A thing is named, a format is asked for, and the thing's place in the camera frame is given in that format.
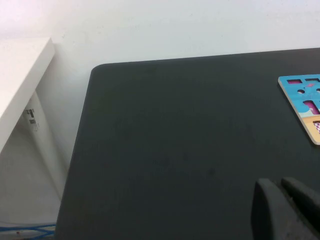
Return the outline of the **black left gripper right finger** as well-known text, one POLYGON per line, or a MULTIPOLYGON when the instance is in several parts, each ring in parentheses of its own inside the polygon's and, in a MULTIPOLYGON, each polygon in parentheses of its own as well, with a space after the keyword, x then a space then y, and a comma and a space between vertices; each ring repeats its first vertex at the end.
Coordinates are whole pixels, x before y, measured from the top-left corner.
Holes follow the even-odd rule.
POLYGON ((293 177, 281 179, 281 186, 306 218, 320 217, 320 194, 293 177))

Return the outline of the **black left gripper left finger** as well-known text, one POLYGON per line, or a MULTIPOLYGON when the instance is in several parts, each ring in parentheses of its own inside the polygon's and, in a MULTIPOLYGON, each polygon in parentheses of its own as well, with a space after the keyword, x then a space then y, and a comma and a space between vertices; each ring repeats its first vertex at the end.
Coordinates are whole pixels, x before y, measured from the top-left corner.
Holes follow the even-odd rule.
POLYGON ((279 183, 255 182, 251 230, 255 240, 318 240, 320 218, 306 218, 279 183))

